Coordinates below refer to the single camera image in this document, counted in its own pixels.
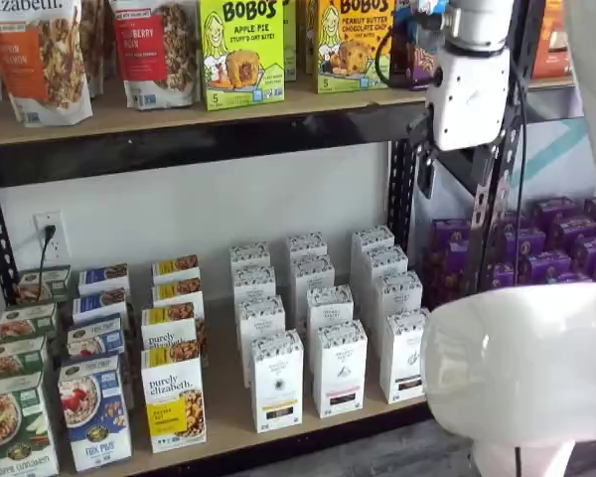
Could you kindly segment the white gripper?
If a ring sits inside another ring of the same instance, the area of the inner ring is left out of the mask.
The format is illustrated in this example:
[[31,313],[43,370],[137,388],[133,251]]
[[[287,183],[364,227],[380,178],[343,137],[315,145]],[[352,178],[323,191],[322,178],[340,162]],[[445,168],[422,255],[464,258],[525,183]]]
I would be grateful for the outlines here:
[[504,48],[491,57],[477,58],[456,55],[442,47],[435,66],[441,83],[426,90],[426,102],[433,112],[424,111],[408,125],[408,148],[417,163],[417,187],[426,199],[432,198],[435,145],[441,151],[479,146],[477,196],[488,197],[496,183],[500,145],[493,141],[505,114],[510,50]]

